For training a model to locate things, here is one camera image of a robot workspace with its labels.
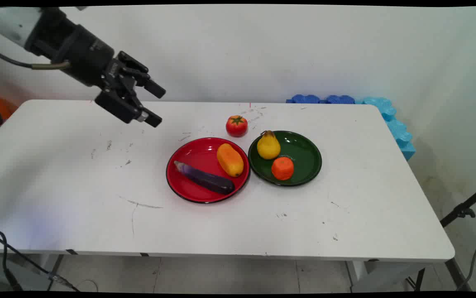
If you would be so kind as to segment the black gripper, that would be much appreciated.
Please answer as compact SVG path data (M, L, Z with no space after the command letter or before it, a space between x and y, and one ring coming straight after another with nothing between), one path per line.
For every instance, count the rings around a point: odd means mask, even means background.
M60 8L38 8L39 19L32 27L24 49L50 60L49 64L28 64L32 70L62 70L85 86L103 89L95 103L117 119L129 124L133 120L157 127L162 117L147 109L137 97L135 87L143 87L158 99L166 90L149 75L149 69L134 57L119 51L119 75L109 74L117 66L114 50L80 24L67 18Z

